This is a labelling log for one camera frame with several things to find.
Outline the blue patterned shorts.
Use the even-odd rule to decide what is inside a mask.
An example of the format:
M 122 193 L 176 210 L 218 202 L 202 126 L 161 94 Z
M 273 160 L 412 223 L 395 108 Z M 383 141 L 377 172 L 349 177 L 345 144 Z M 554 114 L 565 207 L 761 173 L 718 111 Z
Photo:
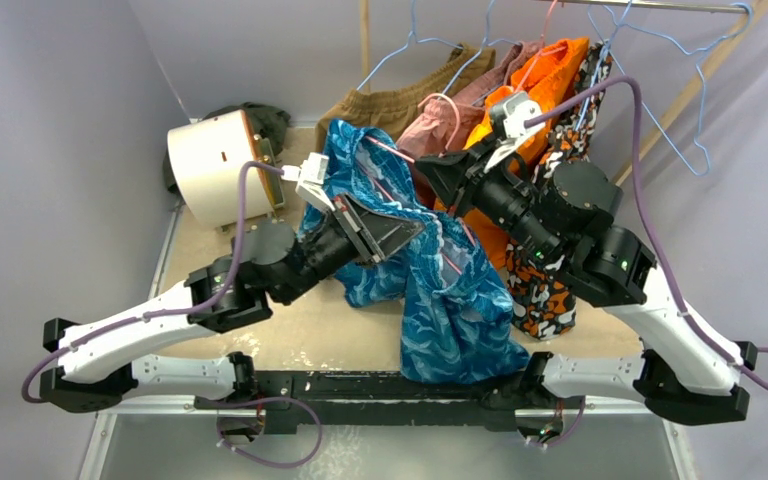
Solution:
M 322 152 L 324 190 L 348 193 L 376 213 L 418 220 L 424 230 L 384 262 L 349 263 L 334 277 L 355 308 L 403 302 L 401 373 L 409 380 L 472 384 L 525 368 L 511 332 L 513 299 L 475 235 L 421 204 L 409 164 L 374 127 L 331 121 Z

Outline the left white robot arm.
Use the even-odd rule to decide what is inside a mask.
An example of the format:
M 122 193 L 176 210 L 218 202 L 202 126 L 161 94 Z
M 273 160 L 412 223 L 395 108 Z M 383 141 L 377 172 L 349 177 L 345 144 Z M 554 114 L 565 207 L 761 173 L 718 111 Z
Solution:
M 348 194 L 315 228 L 298 235 L 280 220 L 238 234 L 231 254 L 192 272 L 159 296 L 107 319 L 55 318 L 44 328 L 50 357 L 33 374 L 39 399 L 71 413 L 96 412 L 146 395 L 191 394 L 235 409 L 261 394 L 253 360 L 168 358 L 160 350 L 269 319 L 351 264 L 372 266 L 406 247 L 418 220 L 376 213 Z

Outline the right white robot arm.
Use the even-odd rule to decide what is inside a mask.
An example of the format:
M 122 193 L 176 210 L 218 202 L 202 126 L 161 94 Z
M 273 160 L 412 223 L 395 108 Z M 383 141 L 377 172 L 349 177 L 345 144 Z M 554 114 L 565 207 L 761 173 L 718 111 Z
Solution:
M 453 213 L 491 218 L 547 276 L 630 327 L 643 343 L 627 357 L 572 358 L 534 354 L 498 400 L 546 407 L 562 399 L 599 396 L 641 403 L 688 426 L 743 421 L 749 392 L 740 385 L 756 347 L 733 342 L 703 322 L 689 325 L 650 246 L 618 226 L 622 197 L 597 166 L 561 162 L 533 183 L 510 172 L 515 151 L 476 144 L 425 156 L 416 167 Z

